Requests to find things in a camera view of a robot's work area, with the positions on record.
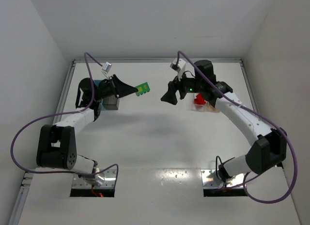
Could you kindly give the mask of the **red rounded lego brick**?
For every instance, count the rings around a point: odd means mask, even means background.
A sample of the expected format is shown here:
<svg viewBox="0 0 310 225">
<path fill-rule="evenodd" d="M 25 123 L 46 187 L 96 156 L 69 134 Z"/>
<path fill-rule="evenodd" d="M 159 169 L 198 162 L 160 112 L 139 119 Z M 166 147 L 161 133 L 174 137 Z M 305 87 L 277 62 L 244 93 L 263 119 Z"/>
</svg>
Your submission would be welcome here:
<svg viewBox="0 0 310 225">
<path fill-rule="evenodd" d="M 194 104 L 196 104 L 196 105 L 205 105 L 206 104 L 206 101 L 204 100 L 204 98 L 202 97 L 202 95 L 200 93 L 195 96 Z"/>
</svg>

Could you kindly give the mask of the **green lego brick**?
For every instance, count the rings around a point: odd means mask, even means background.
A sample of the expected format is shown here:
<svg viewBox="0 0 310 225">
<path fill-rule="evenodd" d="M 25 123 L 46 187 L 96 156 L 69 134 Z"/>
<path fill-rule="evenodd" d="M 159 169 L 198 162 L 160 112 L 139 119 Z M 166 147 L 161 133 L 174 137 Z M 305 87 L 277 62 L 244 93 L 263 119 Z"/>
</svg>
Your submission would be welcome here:
<svg viewBox="0 0 310 225">
<path fill-rule="evenodd" d="M 144 83 L 136 86 L 136 89 L 138 90 L 136 92 L 137 96 L 142 96 L 142 95 L 150 92 L 150 87 L 149 87 L 149 84 L 147 82 L 144 82 Z"/>
</svg>

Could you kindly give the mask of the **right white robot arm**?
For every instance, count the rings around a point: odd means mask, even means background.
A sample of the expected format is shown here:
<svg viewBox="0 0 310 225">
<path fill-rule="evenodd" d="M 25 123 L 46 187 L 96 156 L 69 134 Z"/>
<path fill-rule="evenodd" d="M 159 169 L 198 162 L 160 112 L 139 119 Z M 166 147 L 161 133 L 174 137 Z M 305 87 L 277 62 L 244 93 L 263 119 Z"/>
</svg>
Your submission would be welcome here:
<svg viewBox="0 0 310 225">
<path fill-rule="evenodd" d="M 183 59 L 175 59 L 171 63 L 177 76 L 168 83 L 168 91 L 161 101 L 176 105 L 176 92 L 180 93 L 181 99 L 184 99 L 187 93 L 199 93 L 245 136 L 250 145 L 248 153 L 221 163 L 217 171 L 218 178 L 226 182 L 238 174 L 253 172 L 260 175 L 285 160 L 285 132 L 272 128 L 258 116 L 242 109 L 241 101 L 232 88 L 227 83 L 216 80 L 211 61 L 199 60 L 194 64 L 195 76 L 188 78 L 185 73 L 186 62 Z"/>
</svg>

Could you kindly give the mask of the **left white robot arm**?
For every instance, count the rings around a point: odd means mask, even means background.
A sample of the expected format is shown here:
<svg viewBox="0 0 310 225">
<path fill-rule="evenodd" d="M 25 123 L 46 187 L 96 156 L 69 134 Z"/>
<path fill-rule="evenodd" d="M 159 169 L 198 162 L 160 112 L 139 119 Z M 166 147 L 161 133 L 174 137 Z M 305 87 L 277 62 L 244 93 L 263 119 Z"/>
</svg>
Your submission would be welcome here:
<svg viewBox="0 0 310 225">
<path fill-rule="evenodd" d="M 82 79 L 78 85 L 75 112 L 53 125 L 41 128 L 37 165 L 93 177 L 97 173 L 97 162 L 78 155 L 76 135 L 99 118 L 104 99 L 111 96 L 119 99 L 136 92 L 137 88 L 122 82 L 116 75 L 102 80 L 99 85 L 95 85 L 90 78 Z"/>
</svg>

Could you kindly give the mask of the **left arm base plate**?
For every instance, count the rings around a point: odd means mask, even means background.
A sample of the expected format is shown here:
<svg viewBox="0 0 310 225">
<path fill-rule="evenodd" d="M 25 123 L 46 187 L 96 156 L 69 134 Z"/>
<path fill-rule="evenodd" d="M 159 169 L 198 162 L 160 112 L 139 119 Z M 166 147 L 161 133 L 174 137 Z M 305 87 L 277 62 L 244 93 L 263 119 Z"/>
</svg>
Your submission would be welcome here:
<svg viewBox="0 0 310 225">
<path fill-rule="evenodd" d="M 75 174 L 72 181 L 72 189 L 94 189 L 109 190 L 115 187 L 118 171 L 116 168 L 108 169 L 95 176 L 82 176 Z"/>
</svg>

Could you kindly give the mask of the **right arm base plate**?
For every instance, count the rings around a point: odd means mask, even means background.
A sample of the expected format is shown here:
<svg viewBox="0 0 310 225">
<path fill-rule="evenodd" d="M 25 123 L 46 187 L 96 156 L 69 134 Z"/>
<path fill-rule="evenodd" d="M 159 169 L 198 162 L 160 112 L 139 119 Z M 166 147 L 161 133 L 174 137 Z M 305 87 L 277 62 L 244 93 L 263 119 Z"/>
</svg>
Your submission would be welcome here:
<svg viewBox="0 0 310 225">
<path fill-rule="evenodd" d="M 203 189 L 206 190 L 243 188 L 242 182 L 244 179 L 244 175 L 245 174 L 239 174 L 223 182 L 219 177 L 217 177 L 214 169 L 202 169 L 201 170 L 202 186 Z"/>
</svg>

